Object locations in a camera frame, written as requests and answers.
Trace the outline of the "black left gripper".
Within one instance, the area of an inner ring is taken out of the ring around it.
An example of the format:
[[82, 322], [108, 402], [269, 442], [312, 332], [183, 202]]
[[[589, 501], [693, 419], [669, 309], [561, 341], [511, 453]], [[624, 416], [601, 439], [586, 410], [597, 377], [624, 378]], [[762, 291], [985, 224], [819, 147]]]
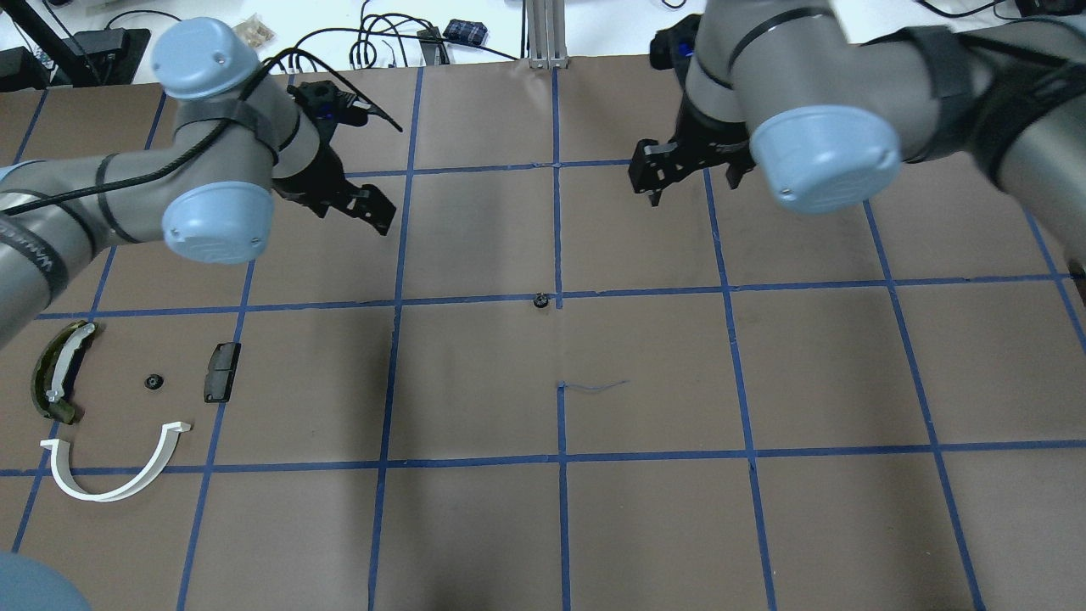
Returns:
[[274, 178], [276, 193], [316, 216], [324, 217], [334, 208], [350, 219], [372, 226], [379, 236], [388, 236], [397, 216], [395, 202], [375, 184], [350, 184], [342, 161], [331, 147], [337, 126], [366, 125], [369, 105], [361, 104], [357, 94], [343, 92], [329, 80], [288, 86], [287, 94], [299, 107], [299, 119], [279, 160], [296, 150], [304, 160], [299, 169], [287, 169], [283, 177]]

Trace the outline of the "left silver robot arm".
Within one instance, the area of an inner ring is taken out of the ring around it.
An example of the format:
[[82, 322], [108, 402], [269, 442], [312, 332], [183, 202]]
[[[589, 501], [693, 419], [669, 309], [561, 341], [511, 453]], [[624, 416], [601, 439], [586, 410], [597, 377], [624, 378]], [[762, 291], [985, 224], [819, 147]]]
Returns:
[[331, 147], [338, 125], [388, 113], [341, 75], [285, 89], [272, 61], [212, 17], [174, 24], [152, 63], [177, 104], [171, 147], [4, 167], [4, 344], [105, 249], [163, 241], [188, 260], [255, 260], [275, 198], [390, 231], [396, 205], [350, 182]]

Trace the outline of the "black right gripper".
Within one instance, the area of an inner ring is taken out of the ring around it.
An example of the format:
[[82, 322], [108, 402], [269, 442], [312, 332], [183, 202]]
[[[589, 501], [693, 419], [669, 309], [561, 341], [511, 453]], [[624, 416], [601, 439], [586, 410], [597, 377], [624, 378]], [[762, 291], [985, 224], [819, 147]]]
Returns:
[[687, 86], [689, 73], [696, 66], [696, 35], [700, 17], [683, 17], [674, 25], [656, 31], [649, 42], [648, 62], [653, 71], [674, 72], [682, 90], [675, 115], [675, 130], [668, 142], [639, 140], [631, 156], [628, 177], [635, 193], [659, 206], [662, 191], [682, 182], [691, 174], [724, 165], [732, 189], [755, 169], [749, 148], [749, 132], [743, 120], [718, 120], [696, 109]]

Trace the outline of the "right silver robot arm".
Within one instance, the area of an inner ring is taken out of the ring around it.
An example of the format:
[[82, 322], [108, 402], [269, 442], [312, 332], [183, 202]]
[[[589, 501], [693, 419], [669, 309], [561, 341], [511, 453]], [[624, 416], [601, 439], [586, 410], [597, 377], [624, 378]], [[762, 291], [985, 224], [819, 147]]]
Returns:
[[682, 90], [674, 135], [630, 160], [652, 205], [724, 165], [732, 188], [760, 167], [783, 208], [823, 214], [876, 196], [904, 164], [967, 152], [1083, 262], [1082, 15], [853, 44], [826, 1], [710, 1], [657, 31], [649, 62]]

